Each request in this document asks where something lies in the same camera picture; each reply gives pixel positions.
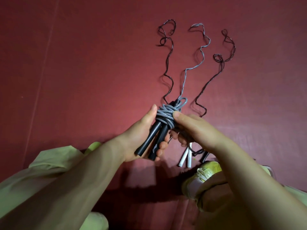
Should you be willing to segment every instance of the person's left hand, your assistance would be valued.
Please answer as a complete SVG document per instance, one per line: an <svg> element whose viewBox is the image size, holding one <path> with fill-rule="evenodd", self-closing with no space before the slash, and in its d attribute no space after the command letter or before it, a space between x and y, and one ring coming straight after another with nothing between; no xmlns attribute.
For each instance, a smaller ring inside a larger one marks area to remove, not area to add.
<svg viewBox="0 0 307 230"><path fill-rule="evenodd" d="M124 133L117 136L117 140L123 145L124 147L124 157L125 162L132 161L138 158L141 158L138 155L135 155L134 152L138 147L140 147L144 141L147 139L149 135L149 129L151 127L151 123L155 119L157 114L157 106L153 105L149 112L144 115L139 121L134 123L131 127L129 127ZM155 161L160 160L160 156L163 155L164 150L168 146L170 135L167 134L164 141L160 143L159 149L157 151L157 157ZM142 158L148 158L148 150L152 147L155 138L152 140L146 151L144 152Z"/></svg>

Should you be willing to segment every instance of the shoelace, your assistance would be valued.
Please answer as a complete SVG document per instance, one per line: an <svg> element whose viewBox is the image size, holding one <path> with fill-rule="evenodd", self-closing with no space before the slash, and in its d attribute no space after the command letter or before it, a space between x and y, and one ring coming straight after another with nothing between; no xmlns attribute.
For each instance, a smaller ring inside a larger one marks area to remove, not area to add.
<svg viewBox="0 0 307 230"><path fill-rule="evenodd" d="M201 180L206 181L209 177L211 177L213 175L213 171L209 168L207 168L207 169L198 168L196 175Z"/></svg>

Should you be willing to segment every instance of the person's right hand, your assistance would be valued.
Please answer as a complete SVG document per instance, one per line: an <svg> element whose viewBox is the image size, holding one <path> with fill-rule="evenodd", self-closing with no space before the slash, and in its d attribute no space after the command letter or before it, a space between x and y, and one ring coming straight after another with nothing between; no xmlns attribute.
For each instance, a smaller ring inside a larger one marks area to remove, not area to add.
<svg viewBox="0 0 307 230"><path fill-rule="evenodd" d="M178 111L173 112L173 117L180 130L184 130L188 133L196 143L200 144L204 150L210 153L215 153L224 144L228 138L215 129L207 121L196 115L184 115ZM184 134L180 132L171 131L171 136L174 139L178 139L183 147L186 147L188 143L193 142L192 139L188 139Z"/></svg>

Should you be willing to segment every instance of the forearm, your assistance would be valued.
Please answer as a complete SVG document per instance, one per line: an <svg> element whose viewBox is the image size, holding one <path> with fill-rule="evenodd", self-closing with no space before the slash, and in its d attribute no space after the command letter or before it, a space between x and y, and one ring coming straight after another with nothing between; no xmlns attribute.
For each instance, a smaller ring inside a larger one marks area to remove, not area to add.
<svg viewBox="0 0 307 230"><path fill-rule="evenodd" d="M236 143L227 139L215 155L233 192L263 228L306 228L306 207L270 177Z"/></svg>
<svg viewBox="0 0 307 230"><path fill-rule="evenodd" d="M124 161L117 139L103 144L0 220L1 229L79 229Z"/></svg>

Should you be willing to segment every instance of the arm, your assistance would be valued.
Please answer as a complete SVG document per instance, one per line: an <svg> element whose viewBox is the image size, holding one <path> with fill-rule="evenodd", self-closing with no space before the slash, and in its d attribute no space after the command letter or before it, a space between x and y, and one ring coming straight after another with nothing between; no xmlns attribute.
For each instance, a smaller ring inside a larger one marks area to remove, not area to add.
<svg viewBox="0 0 307 230"><path fill-rule="evenodd" d="M264 229L306 229L307 208L270 177L236 143L198 116L174 112L174 119L219 160L234 194ZM172 132L185 146L186 139Z"/></svg>
<svg viewBox="0 0 307 230"><path fill-rule="evenodd" d="M101 145L12 210L0 220L0 229L79 229L119 166L140 158L134 151L147 138L156 112L154 105L123 134ZM157 155L161 156L166 147L167 142L162 142Z"/></svg>

